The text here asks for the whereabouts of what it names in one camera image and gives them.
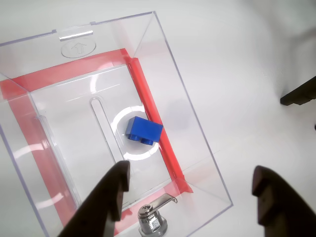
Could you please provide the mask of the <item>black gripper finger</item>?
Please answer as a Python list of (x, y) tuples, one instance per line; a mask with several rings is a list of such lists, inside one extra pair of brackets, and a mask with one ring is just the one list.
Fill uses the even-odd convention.
[(257, 197), (258, 224), (266, 237), (314, 237), (316, 214), (276, 172), (256, 166), (252, 195)]
[(99, 181), (60, 237), (113, 237), (120, 221), (123, 193), (129, 191), (130, 162), (117, 162)]

